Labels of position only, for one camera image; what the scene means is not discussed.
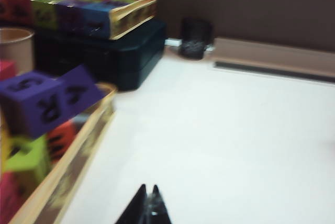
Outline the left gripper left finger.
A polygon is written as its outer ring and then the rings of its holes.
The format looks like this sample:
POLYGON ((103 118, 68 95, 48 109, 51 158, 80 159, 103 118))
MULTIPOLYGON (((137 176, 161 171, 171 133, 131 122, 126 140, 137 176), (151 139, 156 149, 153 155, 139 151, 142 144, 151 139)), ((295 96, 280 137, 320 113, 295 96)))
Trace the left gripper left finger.
POLYGON ((116 224, 140 224, 144 220, 146 185, 142 184, 122 212, 116 224))

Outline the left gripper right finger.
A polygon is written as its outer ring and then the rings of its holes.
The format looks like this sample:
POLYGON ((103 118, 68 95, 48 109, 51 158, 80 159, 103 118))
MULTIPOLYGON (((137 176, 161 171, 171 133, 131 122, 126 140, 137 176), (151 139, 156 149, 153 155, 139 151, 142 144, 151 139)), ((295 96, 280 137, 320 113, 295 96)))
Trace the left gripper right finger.
POLYGON ((154 185, 152 193, 147 198, 146 223, 172 224, 157 185, 154 185))

